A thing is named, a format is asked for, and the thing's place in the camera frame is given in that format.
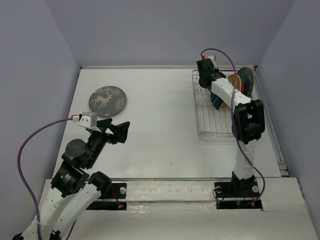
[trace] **robotic arm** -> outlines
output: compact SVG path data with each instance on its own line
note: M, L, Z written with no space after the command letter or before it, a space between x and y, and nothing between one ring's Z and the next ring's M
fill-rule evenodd
M245 154L253 163L257 140L265 131L264 105L261 100L253 100L235 90L232 99L234 86L226 76L219 71L215 56L203 57L197 61L199 72L199 84L202 88L208 89L212 94L221 98L228 107L233 101L233 118L237 134L233 135L239 140L240 146ZM231 182L216 182L215 187L220 188L216 191L219 198L241 197L253 191L255 197L259 194L255 181L253 167L245 159L240 149L237 149L235 167L232 172Z
M40 232L43 240L61 240L80 214L101 195L111 189L112 180L98 171L89 174L106 143L125 143L130 122L112 125L112 119L97 121L97 115L84 112L72 116L90 134L87 142L71 140L62 154L61 167L52 179L51 188L40 210ZM35 217L30 226L14 236L13 240L37 240L38 222Z

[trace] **gray plate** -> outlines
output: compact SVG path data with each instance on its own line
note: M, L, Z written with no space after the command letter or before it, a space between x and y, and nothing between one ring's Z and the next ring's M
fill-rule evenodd
M126 105L127 97L122 89L116 86L104 86L92 93L89 107L101 117L111 117L119 113Z

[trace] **gray wall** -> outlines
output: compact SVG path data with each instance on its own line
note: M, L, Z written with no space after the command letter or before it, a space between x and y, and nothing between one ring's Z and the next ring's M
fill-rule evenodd
M297 0L259 67L289 172L298 177L320 237L320 1Z
M19 147L34 130L68 116L78 74L43 0L0 1L0 239L12 239L35 216L17 171ZM63 131L63 124L45 130L22 153L37 197L52 176Z
M257 65L294 0L45 0L80 66ZM219 64L228 64L224 57Z

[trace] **wire rack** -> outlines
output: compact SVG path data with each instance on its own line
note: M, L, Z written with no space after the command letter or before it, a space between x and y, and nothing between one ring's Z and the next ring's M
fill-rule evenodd
M210 91L199 85L198 70L192 71L192 86L197 134L207 139L233 139L230 108L221 106L216 110L211 103Z

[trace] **white table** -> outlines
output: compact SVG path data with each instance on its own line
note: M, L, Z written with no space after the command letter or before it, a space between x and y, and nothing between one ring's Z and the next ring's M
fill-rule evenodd
M216 209L214 181L204 179L231 177L237 147L234 140L198 138L191 74L191 68L81 70L70 115L89 111L96 89L117 86L125 91L127 105L113 123L131 122L127 142L106 145L88 172L129 181L127 210L86 210L70 240L316 240L296 179L281 177L268 122L255 154L255 165L266 177L263 211ZM54 174L67 143L88 136L76 123L67 123ZM49 186L47 181L43 196Z
M113 123L130 121L131 125L127 142L106 145L90 174L102 171L113 179L231 177L235 141L208 141L197 136L191 68L82 69L70 115L90 111L90 95L103 86L124 90L127 104L113 117ZM265 177L280 177L270 131L267 125L258 141L255 165ZM54 174L67 143L88 136L76 123L66 124Z

